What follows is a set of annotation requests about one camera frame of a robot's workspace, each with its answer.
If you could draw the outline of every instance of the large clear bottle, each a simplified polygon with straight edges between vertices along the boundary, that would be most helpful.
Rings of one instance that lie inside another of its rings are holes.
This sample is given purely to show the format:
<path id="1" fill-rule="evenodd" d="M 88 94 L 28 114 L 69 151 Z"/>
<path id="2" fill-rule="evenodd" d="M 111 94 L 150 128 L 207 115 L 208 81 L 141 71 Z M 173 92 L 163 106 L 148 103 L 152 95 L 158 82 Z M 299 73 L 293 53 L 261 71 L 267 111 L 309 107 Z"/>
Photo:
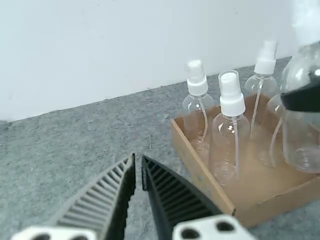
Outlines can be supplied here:
<path id="1" fill-rule="evenodd" d="M 212 122 L 209 170 L 221 185 L 239 178 L 239 163 L 250 137 L 250 123 L 237 71 L 219 74 L 221 113 Z"/>
<path id="2" fill-rule="evenodd" d="M 203 163 L 208 166 L 210 131 L 212 120 L 206 110 L 215 106 L 207 93 L 208 82 L 203 63 L 193 60 L 187 64 L 187 86 L 189 95 L 182 103 L 184 134 Z"/>
<path id="3" fill-rule="evenodd" d="M 320 6 L 317 1 L 294 1 L 292 26 L 299 50 L 283 70 L 283 94 L 320 84 Z M 320 113 L 286 110 L 282 124 L 287 163 L 303 172 L 320 173 Z"/>
<path id="4" fill-rule="evenodd" d="M 256 128 L 263 119 L 266 103 L 280 92 L 278 84 L 272 76 L 276 65 L 277 45 L 277 42 L 273 40 L 264 41 L 254 67 L 254 75 L 244 85 L 249 96 L 255 98 L 250 122 L 252 138 L 257 135 Z"/>

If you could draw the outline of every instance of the screw hole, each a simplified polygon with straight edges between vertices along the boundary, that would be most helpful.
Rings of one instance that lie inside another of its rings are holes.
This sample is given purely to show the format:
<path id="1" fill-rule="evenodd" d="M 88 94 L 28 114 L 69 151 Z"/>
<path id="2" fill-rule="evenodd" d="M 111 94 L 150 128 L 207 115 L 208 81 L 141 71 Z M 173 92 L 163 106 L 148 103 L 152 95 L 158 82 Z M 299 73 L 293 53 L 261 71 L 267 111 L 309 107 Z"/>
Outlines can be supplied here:
<path id="1" fill-rule="evenodd" d="M 182 231 L 181 236 L 183 239 L 197 239 L 200 237 L 199 233 L 191 228 L 186 228 Z"/>
<path id="2" fill-rule="evenodd" d="M 226 221 L 218 222 L 216 224 L 216 228 L 220 232 L 231 232 L 231 231 L 235 230 L 234 226 L 232 226 L 230 223 L 228 223 Z"/>
<path id="3" fill-rule="evenodd" d="M 86 236 L 76 236 L 72 240 L 88 240 L 88 238 Z"/>
<path id="4" fill-rule="evenodd" d="M 34 238 L 32 238 L 32 240 L 50 240 L 50 235 L 49 234 L 40 234 Z"/>

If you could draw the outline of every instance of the gray carpet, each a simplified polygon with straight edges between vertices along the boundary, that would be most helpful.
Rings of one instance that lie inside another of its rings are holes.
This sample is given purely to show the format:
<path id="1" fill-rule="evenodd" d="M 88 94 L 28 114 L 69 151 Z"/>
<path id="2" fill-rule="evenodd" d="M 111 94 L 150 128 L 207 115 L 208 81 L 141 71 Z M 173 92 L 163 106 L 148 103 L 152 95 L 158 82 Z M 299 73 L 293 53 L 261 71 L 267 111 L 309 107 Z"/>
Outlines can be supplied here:
<path id="1" fill-rule="evenodd" d="M 279 79 L 288 59 L 278 61 Z M 241 84 L 253 67 L 239 70 Z M 209 93 L 219 102 L 217 76 Z M 185 83 L 160 87 L 0 127 L 0 235 L 10 236 L 48 219 L 91 178 L 129 153 L 137 153 L 137 189 L 128 210 L 126 240 L 155 240 L 149 199 L 142 191 L 141 155 L 189 178 L 171 145 L 169 120 L 181 112 Z M 320 202 L 283 214 L 250 231 L 261 240 L 313 240 Z"/>

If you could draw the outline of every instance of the white wall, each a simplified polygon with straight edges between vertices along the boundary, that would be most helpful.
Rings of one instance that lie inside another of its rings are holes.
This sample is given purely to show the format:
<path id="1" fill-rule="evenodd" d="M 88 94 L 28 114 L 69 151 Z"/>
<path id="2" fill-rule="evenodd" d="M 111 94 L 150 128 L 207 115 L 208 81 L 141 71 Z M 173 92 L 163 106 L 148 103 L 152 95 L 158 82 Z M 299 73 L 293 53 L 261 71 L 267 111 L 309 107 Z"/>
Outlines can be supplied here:
<path id="1" fill-rule="evenodd" d="M 18 120 L 293 53 L 290 0 L 4 0 L 0 119 Z"/>

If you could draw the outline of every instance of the black object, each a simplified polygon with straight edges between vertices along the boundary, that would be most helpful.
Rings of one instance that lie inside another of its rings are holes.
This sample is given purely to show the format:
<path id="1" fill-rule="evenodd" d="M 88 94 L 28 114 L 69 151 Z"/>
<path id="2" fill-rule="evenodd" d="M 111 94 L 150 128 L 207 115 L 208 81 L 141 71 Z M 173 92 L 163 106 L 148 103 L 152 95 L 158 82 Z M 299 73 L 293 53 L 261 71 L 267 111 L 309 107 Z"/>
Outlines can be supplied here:
<path id="1" fill-rule="evenodd" d="M 98 240 L 123 240 L 136 188 L 135 155 L 116 162 L 84 186 L 51 220 L 54 226 L 91 229 Z"/>
<path id="2" fill-rule="evenodd" d="M 142 188 L 148 191 L 159 240 L 172 239 L 180 222 L 222 214 L 193 184 L 147 156 L 142 157 Z"/>
<path id="3" fill-rule="evenodd" d="M 296 112 L 320 112 L 320 76 L 310 72 L 310 83 L 280 95 L 283 106 Z"/>

